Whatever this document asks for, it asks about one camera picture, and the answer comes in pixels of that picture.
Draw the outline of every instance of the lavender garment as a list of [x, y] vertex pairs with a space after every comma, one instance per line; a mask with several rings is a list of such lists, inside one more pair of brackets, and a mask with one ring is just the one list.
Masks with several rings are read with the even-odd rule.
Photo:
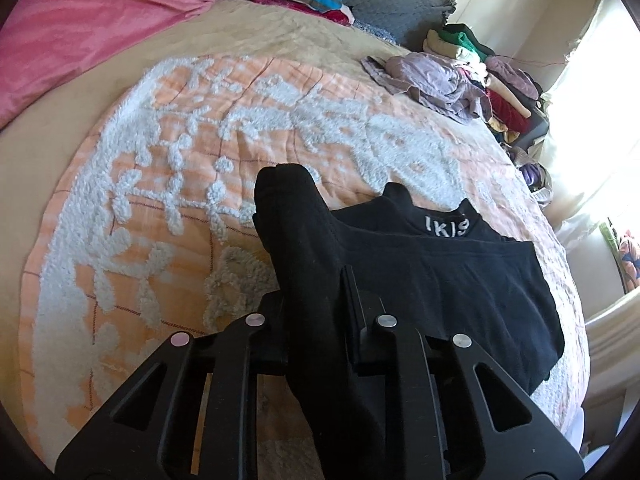
[[386, 72], [411, 84], [409, 94], [423, 106], [468, 124], [491, 116], [491, 103], [487, 95], [476, 88], [452, 60], [425, 52], [412, 52], [392, 57], [386, 62]]
[[509, 83], [514, 88], [517, 88], [527, 97], [534, 101], [540, 98], [538, 89], [533, 85], [531, 79], [519, 68], [514, 68], [496, 56], [489, 56], [484, 61], [484, 64], [489, 72], [495, 73], [503, 82]]
[[386, 73], [384, 64], [371, 56], [361, 59], [360, 63], [373, 81], [386, 88], [391, 95], [406, 94], [412, 88], [411, 83], [392, 78]]

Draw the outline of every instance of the black clothing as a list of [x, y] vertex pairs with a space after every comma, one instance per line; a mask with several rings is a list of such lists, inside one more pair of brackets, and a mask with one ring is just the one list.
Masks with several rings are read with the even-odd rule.
[[356, 376], [347, 361], [344, 265], [353, 267], [361, 290], [425, 335], [471, 336], [527, 393], [562, 355], [558, 314], [533, 243], [501, 237], [468, 201], [448, 214], [433, 212], [388, 184], [384, 196], [332, 215], [308, 171], [282, 164], [260, 170], [255, 205], [254, 223], [286, 302], [287, 381], [328, 479], [383, 474], [383, 383]]

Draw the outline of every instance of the pink blanket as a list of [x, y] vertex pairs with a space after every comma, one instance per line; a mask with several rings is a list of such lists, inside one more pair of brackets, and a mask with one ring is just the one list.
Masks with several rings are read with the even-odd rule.
[[215, 0], [20, 0], [0, 29], [0, 128], [49, 89]]

